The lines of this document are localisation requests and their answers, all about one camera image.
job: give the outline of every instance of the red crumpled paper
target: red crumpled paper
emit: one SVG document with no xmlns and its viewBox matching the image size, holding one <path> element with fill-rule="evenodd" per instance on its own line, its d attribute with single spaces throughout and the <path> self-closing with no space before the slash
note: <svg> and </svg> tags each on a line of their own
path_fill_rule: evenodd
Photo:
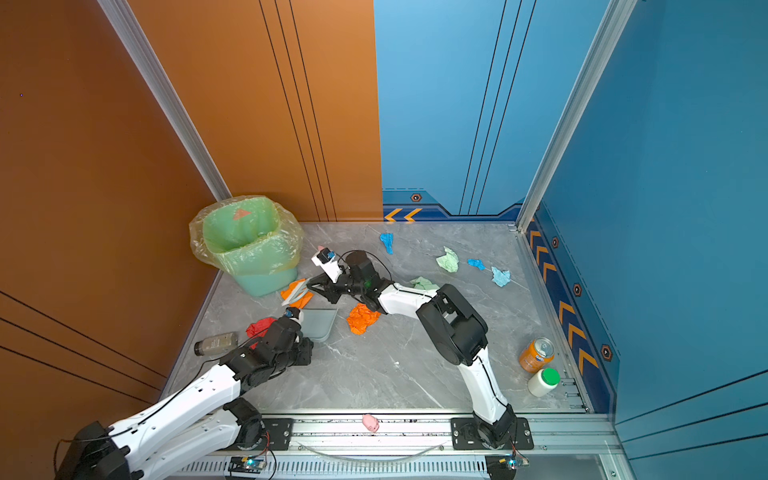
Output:
<svg viewBox="0 0 768 480">
<path fill-rule="evenodd" d="M 261 319 L 256 323 L 251 323 L 248 326 L 248 328 L 245 330 L 245 333 L 247 333 L 248 338 L 251 338 L 251 339 L 256 336 L 264 336 L 266 335 L 266 331 L 270 328 L 270 325 L 272 325 L 272 323 L 276 321 L 277 319 L 272 318 L 271 316 L 268 316 L 267 318 Z M 259 344 L 258 342 L 254 343 L 253 345 L 250 346 L 250 349 L 253 350 L 254 348 L 256 348 L 256 345 L 258 344 Z"/>
</svg>

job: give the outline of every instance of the trash can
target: trash can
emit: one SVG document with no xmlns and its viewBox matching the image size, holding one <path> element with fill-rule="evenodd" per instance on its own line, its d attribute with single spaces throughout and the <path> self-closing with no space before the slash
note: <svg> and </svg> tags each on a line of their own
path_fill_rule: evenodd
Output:
<svg viewBox="0 0 768 480">
<path fill-rule="evenodd" d="M 296 279 L 304 231 L 288 210 L 262 195 L 228 198 L 190 222 L 194 255 L 263 296 Z"/>
</svg>

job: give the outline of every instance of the mounting plate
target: mounting plate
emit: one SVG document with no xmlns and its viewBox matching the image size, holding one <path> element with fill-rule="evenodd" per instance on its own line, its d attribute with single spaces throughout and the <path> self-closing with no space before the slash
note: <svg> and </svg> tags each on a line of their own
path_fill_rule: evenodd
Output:
<svg viewBox="0 0 768 480">
<path fill-rule="evenodd" d="M 454 450 L 491 450 L 486 448 L 478 435 L 475 419 L 454 418 L 451 419 L 451 432 Z M 512 437 L 517 450 L 533 450 L 533 437 L 528 420 L 517 418 L 515 436 Z M 512 445 L 506 443 L 499 450 L 512 450 Z"/>
<path fill-rule="evenodd" d="M 293 436 L 293 419 L 262 419 L 264 422 L 264 435 L 270 434 L 270 450 L 284 452 L 288 449 L 291 436 Z M 262 437 L 253 446 L 246 448 L 231 445 L 227 450 L 243 450 L 244 452 L 261 452 L 266 447 L 266 437 Z"/>
</svg>

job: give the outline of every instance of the soda can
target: soda can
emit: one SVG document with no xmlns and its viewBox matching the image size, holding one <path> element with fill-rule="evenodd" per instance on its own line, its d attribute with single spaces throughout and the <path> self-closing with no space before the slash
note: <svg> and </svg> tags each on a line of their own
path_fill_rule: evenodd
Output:
<svg viewBox="0 0 768 480">
<path fill-rule="evenodd" d="M 548 338 L 540 336 L 523 351 L 518 361 L 528 373 L 536 373 L 554 358 L 554 345 Z"/>
</svg>

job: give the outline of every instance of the plastic bottle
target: plastic bottle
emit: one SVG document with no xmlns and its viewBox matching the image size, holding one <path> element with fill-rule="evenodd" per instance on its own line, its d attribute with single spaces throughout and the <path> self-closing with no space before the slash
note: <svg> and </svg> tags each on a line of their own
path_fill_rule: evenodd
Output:
<svg viewBox="0 0 768 480">
<path fill-rule="evenodd" d="M 222 333 L 221 335 L 209 336 L 194 344 L 194 354 L 218 355 L 226 353 L 237 346 L 237 332 Z"/>
<path fill-rule="evenodd" d="M 560 383 L 560 374 L 555 369 L 541 369 L 528 380 L 528 391 L 533 396 L 545 396 Z"/>
</svg>

